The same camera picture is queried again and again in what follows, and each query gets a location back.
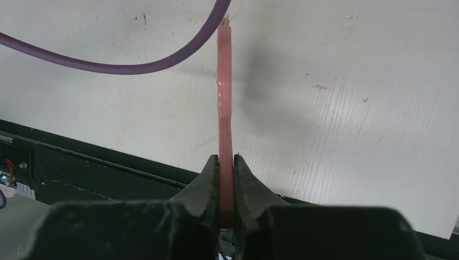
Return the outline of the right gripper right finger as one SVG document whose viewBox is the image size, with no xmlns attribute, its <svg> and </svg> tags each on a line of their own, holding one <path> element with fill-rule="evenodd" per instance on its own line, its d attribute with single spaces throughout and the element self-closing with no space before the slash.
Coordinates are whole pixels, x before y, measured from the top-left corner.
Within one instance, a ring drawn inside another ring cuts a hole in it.
<svg viewBox="0 0 459 260">
<path fill-rule="evenodd" d="M 234 156 L 235 259 L 273 259 L 268 209 L 271 206 L 307 206 L 308 202 L 278 195 L 250 170 L 241 155 Z"/>
</svg>

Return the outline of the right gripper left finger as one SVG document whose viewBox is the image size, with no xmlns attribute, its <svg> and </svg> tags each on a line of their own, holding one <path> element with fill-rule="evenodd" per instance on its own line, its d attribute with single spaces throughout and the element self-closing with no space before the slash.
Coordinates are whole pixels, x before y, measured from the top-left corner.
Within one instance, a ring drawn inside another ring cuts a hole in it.
<svg viewBox="0 0 459 260">
<path fill-rule="evenodd" d="M 211 155 L 201 173 L 177 195 L 146 204 L 148 259 L 217 258 L 219 177 L 219 158 Z"/>
</svg>

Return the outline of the pink plastic hand brush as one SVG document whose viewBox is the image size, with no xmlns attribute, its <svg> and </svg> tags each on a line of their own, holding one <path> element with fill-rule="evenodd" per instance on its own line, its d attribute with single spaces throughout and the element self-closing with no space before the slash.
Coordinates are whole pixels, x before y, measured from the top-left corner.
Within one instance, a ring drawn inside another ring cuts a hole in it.
<svg viewBox="0 0 459 260">
<path fill-rule="evenodd" d="M 217 105 L 219 135 L 219 217 L 222 230 L 235 219 L 232 144 L 232 28 L 225 15 L 217 28 Z"/>
</svg>

